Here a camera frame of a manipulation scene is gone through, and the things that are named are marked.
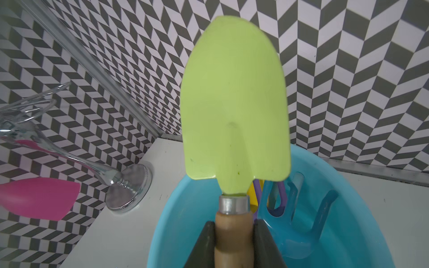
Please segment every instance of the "white countertop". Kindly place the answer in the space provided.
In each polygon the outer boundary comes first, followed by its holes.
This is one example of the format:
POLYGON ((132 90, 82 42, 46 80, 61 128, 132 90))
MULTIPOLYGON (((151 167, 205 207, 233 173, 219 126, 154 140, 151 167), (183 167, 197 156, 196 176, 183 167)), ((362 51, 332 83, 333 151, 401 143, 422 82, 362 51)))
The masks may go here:
MULTIPOLYGON (((140 163, 153 172, 137 207, 124 214, 103 209, 61 268, 146 267, 152 236, 168 197, 185 175, 181 142, 156 139, 140 163)), ((368 204, 397 268, 429 263, 429 187, 341 172, 368 204)))

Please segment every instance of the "metal base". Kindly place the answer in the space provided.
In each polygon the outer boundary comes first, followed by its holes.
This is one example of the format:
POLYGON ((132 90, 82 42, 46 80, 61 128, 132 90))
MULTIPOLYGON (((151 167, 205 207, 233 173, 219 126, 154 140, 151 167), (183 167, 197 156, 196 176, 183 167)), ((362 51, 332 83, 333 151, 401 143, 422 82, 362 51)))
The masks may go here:
POLYGON ((134 164, 122 172, 119 184, 109 187, 106 194, 108 209, 122 213, 135 207, 145 196, 152 182, 152 172, 145 165, 134 164))

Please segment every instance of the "blue bucket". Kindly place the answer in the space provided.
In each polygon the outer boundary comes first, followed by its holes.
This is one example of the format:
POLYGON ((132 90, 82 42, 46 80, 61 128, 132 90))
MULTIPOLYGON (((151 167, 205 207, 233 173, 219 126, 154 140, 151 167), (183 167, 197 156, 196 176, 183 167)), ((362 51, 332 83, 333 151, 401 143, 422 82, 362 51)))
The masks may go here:
MULTIPOLYGON (((316 155, 291 145, 292 171, 304 175, 293 218, 295 229, 308 231, 325 194, 335 189, 319 244, 305 259, 285 258, 288 268, 394 268, 377 222, 353 187, 316 155)), ((206 221, 215 220, 222 191, 215 179, 185 176, 171 194, 152 238, 148 268, 183 267, 206 221)))

